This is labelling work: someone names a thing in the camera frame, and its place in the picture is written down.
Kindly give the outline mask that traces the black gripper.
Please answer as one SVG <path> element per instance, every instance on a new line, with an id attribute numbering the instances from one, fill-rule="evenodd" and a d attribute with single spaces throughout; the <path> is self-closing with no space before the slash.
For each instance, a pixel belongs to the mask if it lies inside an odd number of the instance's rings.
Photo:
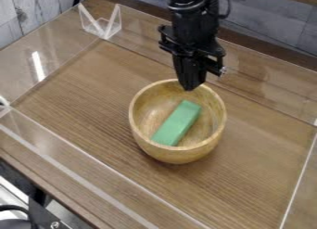
<path id="1" fill-rule="evenodd" d="M 217 4 L 169 4 L 172 23 L 159 25 L 159 48 L 172 55 L 179 84 L 185 91 L 204 81 L 207 72 L 220 76 L 224 72 L 224 49 L 216 42 L 219 20 L 227 14 Z"/>

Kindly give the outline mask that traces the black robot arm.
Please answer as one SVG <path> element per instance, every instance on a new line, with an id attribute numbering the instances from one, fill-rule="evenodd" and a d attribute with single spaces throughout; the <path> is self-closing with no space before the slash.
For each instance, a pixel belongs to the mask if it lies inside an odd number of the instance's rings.
<path id="1" fill-rule="evenodd" d="M 193 90 L 209 72 L 224 73 L 224 49 L 216 41 L 219 20 L 231 11 L 230 0 L 168 0 L 171 24 L 159 25 L 159 48 L 172 55 L 175 75 L 185 91 Z"/>

